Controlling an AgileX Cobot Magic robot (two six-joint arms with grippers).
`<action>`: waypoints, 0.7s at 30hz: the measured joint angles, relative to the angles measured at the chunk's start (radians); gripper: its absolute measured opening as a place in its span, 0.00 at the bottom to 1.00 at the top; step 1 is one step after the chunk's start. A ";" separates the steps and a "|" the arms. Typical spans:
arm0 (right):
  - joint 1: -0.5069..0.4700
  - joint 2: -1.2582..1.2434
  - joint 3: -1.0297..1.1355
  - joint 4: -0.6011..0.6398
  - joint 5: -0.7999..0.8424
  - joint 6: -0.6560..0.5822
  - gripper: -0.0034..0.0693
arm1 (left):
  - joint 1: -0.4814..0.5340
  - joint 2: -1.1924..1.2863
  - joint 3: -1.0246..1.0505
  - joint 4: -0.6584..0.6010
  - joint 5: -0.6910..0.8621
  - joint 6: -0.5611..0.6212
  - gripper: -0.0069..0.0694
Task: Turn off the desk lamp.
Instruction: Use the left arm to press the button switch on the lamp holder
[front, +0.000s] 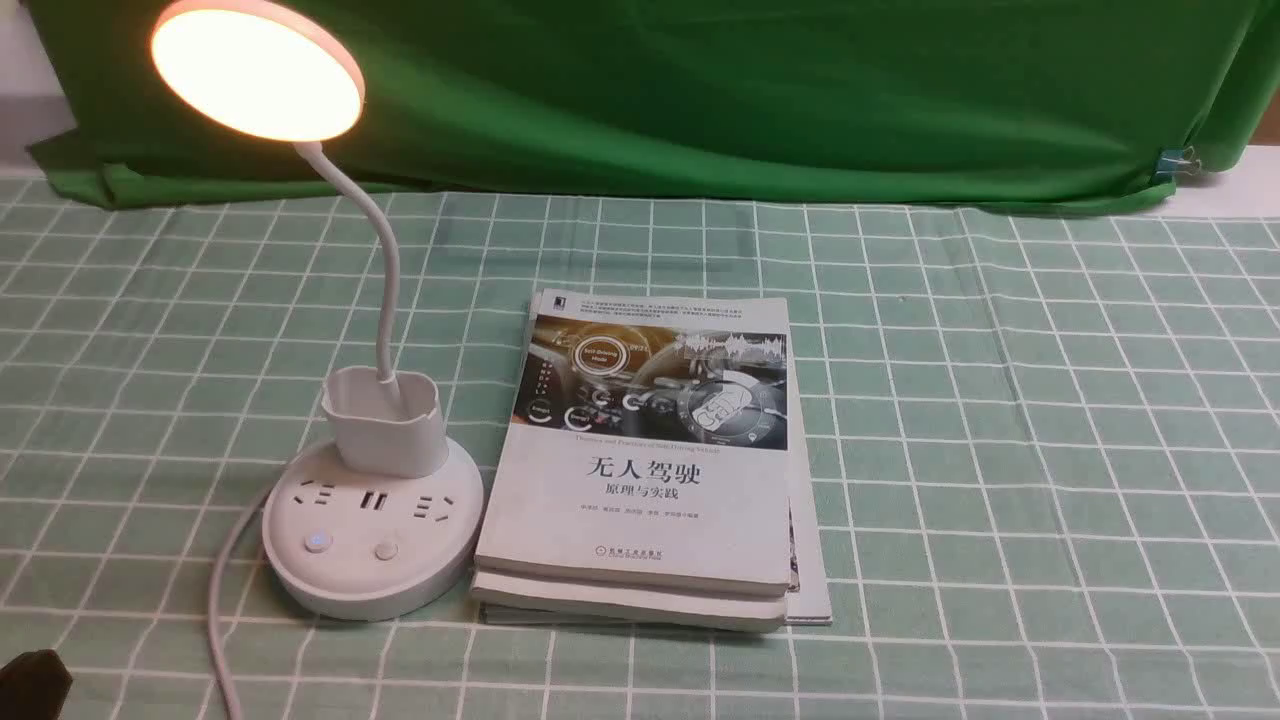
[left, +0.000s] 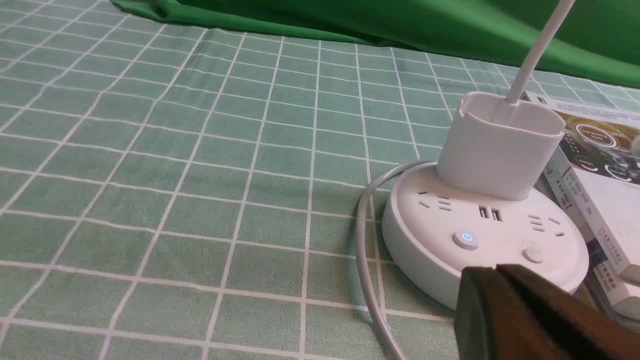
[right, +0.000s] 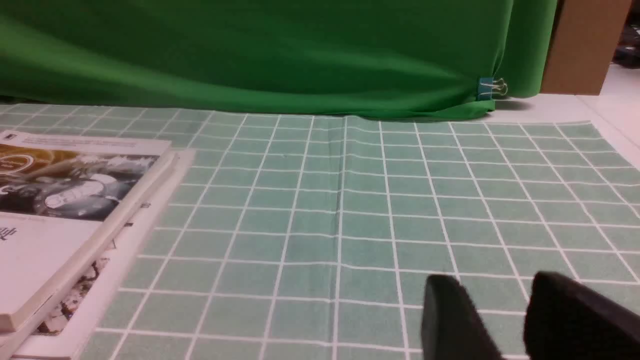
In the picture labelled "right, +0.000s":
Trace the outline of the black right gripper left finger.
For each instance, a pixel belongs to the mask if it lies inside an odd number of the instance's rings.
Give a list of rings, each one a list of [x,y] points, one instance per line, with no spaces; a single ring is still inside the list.
[[[449,275],[426,278],[421,344],[425,360],[503,358],[466,288]]]

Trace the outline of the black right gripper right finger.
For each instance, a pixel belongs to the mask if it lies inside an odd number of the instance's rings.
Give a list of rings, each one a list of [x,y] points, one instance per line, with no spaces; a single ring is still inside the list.
[[[531,360],[637,360],[640,317],[568,276],[540,271],[523,341]]]

